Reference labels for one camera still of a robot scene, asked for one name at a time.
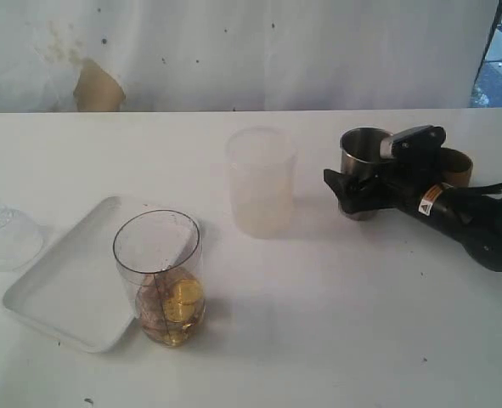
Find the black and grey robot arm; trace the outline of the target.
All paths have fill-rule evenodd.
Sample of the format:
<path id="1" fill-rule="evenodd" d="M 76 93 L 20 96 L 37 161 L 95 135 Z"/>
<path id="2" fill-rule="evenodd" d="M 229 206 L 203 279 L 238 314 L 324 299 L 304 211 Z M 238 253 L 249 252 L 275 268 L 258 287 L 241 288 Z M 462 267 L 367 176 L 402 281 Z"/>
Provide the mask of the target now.
<path id="1" fill-rule="evenodd" d="M 348 218 L 395 208 L 457 241 L 486 269 L 502 272 L 502 183 L 458 186 L 445 169 L 442 127 L 389 133 L 361 127 L 342 135 L 341 151 L 354 165 L 324 170 Z"/>

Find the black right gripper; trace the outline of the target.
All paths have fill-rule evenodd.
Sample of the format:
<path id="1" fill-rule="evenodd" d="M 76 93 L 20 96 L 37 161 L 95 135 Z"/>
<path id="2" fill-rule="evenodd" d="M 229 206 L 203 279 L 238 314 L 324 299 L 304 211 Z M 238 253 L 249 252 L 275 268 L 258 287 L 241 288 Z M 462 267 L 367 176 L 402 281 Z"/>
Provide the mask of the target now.
<path id="1" fill-rule="evenodd" d="M 368 178 L 325 169 L 324 182 L 345 213 L 387 208 L 430 213 L 446 190 L 438 153 L 445 140 L 446 132 L 439 126 L 403 130 L 380 142 L 380 158 L 393 161 L 379 167 Z"/>

